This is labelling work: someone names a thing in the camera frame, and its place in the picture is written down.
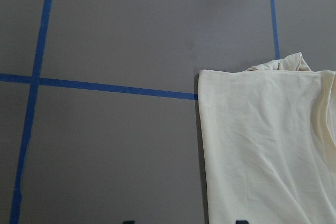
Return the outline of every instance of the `blue tape strip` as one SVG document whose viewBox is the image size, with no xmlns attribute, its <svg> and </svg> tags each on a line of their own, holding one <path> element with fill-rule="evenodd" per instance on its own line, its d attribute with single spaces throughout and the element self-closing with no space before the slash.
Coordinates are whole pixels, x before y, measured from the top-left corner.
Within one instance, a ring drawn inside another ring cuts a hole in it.
<svg viewBox="0 0 336 224">
<path fill-rule="evenodd" d="M 13 74 L 0 73 L 0 81 L 17 82 L 17 83 L 29 83 L 30 84 L 31 77 L 29 77 L 29 76 L 16 76 L 16 75 L 13 75 Z"/>
<path fill-rule="evenodd" d="M 279 50 L 279 39 L 278 39 L 278 27 L 277 27 L 277 15 L 275 11 L 275 0 L 271 1 L 271 13 L 272 13 L 272 26 L 273 26 L 273 39 L 274 39 L 274 50 L 275 58 L 280 59 L 280 50 Z"/>
<path fill-rule="evenodd" d="M 42 66 L 42 59 L 44 53 L 44 47 L 46 43 L 46 35 L 48 30 L 48 23 L 49 23 L 49 14 L 51 10 L 51 3 L 52 0 L 44 0 L 43 4 L 43 11 L 41 17 L 41 25 L 38 34 L 38 40 L 36 45 L 36 52 L 35 52 L 35 60 L 33 66 L 33 75 L 29 89 L 29 96 L 27 102 L 27 109 L 26 109 L 26 117 L 25 117 L 25 124 L 22 134 L 22 141 L 19 153 L 19 159 L 17 164 L 16 170 L 16 178 L 15 178 L 15 185 L 14 185 L 14 192 L 13 192 L 13 200 L 12 200 L 12 209 L 10 213 L 10 224 L 18 224 L 19 217 L 20 217 L 20 204 L 22 200 L 21 195 L 21 178 L 23 173 L 24 161 L 27 152 L 27 146 L 32 135 L 32 125 L 34 120 L 34 112 L 35 112 L 35 104 L 37 99 L 37 91 L 38 91 L 38 81 L 39 75 L 41 72 Z"/>
<path fill-rule="evenodd" d="M 53 87 L 88 89 L 88 90 L 99 90 L 99 91 L 127 93 L 127 94 L 151 95 L 154 97 L 169 97 L 169 98 L 178 98 L 187 100 L 198 100 L 197 94 L 192 93 L 181 93 L 181 92 L 155 90 L 155 89 L 142 89 L 142 88 L 133 88 L 133 87 L 81 82 L 81 81 L 67 81 L 67 80 L 40 78 L 39 83 L 40 85 L 53 86 Z"/>
</svg>

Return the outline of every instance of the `towel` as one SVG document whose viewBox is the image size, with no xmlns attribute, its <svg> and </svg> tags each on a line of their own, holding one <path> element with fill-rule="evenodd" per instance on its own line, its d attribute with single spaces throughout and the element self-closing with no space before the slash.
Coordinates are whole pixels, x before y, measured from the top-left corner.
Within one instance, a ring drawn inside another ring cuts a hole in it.
<svg viewBox="0 0 336 224">
<path fill-rule="evenodd" d="M 209 224 L 336 223 L 335 73 L 302 53 L 200 71 Z"/>
</svg>

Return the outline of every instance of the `vertical blue line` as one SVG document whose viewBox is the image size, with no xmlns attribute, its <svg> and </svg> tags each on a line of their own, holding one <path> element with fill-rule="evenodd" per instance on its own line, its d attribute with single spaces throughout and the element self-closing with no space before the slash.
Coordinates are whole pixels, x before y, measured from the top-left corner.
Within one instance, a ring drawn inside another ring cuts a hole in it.
<svg viewBox="0 0 336 224">
<path fill-rule="evenodd" d="M 15 178 L 13 200 L 12 200 L 12 209 L 10 213 L 11 217 L 9 219 L 10 224 L 19 223 L 20 204 L 22 200 L 21 178 L 22 178 L 22 173 L 23 173 L 25 156 L 27 153 L 27 146 L 28 146 L 30 137 L 32 135 L 32 126 L 33 126 L 33 121 L 34 121 L 34 112 L 35 112 L 35 104 L 36 104 L 37 91 L 38 91 L 38 85 L 39 85 L 39 76 L 41 72 L 43 53 L 44 53 L 44 48 L 46 44 L 46 35 L 47 35 L 47 30 L 48 30 L 51 3 L 52 3 L 52 0 L 44 0 L 44 4 L 43 4 L 41 25 L 40 25 L 40 29 L 38 33 L 35 60 L 34 60 L 34 66 L 33 66 L 33 74 L 32 74 L 32 79 L 30 83 L 29 96 L 28 96 L 28 102 L 27 102 L 25 123 L 24 123 L 24 128 L 23 128 L 23 133 L 22 133 L 19 159 L 17 163 L 16 178 Z"/>
<path fill-rule="evenodd" d="M 272 12 L 272 26 L 273 26 L 275 58 L 278 60 L 280 59 L 280 50 L 279 50 L 279 40 L 278 40 L 277 15 L 275 11 L 275 0 L 270 0 L 270 1 L 271 1 L 271 12 Z"/>
</svg>

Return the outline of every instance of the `fabric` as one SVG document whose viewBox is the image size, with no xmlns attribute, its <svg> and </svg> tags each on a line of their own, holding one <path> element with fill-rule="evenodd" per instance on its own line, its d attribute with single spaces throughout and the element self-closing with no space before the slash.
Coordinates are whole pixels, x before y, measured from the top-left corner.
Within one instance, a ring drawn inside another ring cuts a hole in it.
<svg viewBox="0 0 336 224">
<path fill-rule="evenodd" d="M 209 224 L 335 224 L 335 72 L 298 53 L 199 75 Z"/>
</svg>

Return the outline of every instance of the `gray floor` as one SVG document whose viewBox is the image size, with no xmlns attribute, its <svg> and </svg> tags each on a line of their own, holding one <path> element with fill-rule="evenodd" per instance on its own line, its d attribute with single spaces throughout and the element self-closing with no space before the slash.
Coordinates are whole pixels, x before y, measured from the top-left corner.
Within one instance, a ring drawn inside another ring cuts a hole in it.
<svg viewBox="0 0 336 224">
<path fill-rule="evenodd" d="M 0 73 L 31 76 L 44 0 L 0 0 Z M 335 0 L 275 0 L 281 57 L 336 70 Z M 53 0 L 41 77 L 197 92 L 275 59 L 270 0 Z M 0 82 L 0 223 L 28 84 Z M 207 223 L 197 101 L 40 86 L 20 223 Z"/>
</svg>

